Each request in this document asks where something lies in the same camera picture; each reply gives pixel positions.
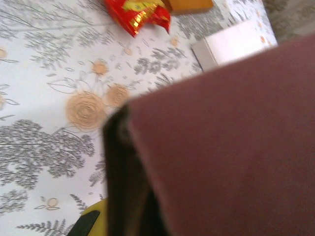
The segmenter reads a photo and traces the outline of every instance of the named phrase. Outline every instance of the table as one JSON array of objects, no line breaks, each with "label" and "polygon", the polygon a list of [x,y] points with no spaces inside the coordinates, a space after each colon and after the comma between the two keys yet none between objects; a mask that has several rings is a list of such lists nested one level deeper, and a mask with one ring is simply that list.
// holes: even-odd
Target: table
[{"label": "table", "polygon": [[0,229],[65,236],[106,197],[99,127],[132,96],[201,73],[190,45],[254,19],[276,45],[260,0],[216,0],[173,17],[171,33],[129,36],[101,0],[0,1]]}]

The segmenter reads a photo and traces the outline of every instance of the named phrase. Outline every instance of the red plastic packet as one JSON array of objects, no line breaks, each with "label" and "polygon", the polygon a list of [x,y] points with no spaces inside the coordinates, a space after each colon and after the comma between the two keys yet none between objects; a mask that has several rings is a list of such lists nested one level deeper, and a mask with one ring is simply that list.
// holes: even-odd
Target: red plastic packet
[{"label": "red plastic packet", "polygon": [[171,17],[162,0],[104,0],[108,13],[135,37],[145,23],[169,32]]}]

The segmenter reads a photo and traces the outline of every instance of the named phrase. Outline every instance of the tablecloth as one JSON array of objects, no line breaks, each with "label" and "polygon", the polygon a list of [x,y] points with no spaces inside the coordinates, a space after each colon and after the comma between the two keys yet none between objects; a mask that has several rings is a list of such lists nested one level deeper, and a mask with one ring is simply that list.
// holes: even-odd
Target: tablecloth
[{"label": "tablecloth", "polygon": [[315,32],[314,0],[263,0],[278,42]]},{"label": "tablecloth", "polygon": [[191,44],[246,19],[276,45],[261,0],[216,0],[208,13],[173,17],[169,35],[147,25],[136,38],[102,0],[1,0],[0,234],[65,236],[106,197],[106,118],[201,73]]}]

